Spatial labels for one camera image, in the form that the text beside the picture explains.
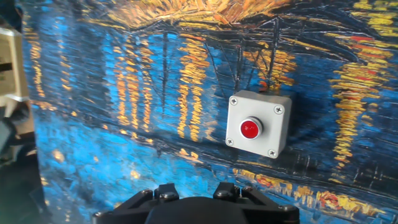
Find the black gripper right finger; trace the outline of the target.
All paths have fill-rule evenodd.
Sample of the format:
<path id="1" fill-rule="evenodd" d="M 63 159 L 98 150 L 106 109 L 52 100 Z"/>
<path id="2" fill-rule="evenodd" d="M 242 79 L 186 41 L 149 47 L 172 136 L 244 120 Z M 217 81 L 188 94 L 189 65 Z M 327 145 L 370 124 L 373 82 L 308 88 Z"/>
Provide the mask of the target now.
<path id="1" fill-rule="evenodd" d="M 251 186 L 243 188 L 221 182 L 213 198 L 223 202 L 222 209 L 234 221 L 248 224 L 299 224 L 300 210 L 294 205 L 279 205 Z"/>

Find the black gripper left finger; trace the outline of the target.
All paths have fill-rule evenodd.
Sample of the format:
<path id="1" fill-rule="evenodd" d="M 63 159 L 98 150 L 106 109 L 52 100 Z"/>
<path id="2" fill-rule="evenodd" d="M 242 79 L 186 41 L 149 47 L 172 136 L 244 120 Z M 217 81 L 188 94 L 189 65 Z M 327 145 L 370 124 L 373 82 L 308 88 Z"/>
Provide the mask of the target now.
<path id="1" fill-rule="evenodd" d="M 153 208 L 179 198 L 175 184 L 159 185 L 155 190 L 141 190 L 114 210 L 104 210 L 92 214 L 91 223 L 144 224 Z"/>

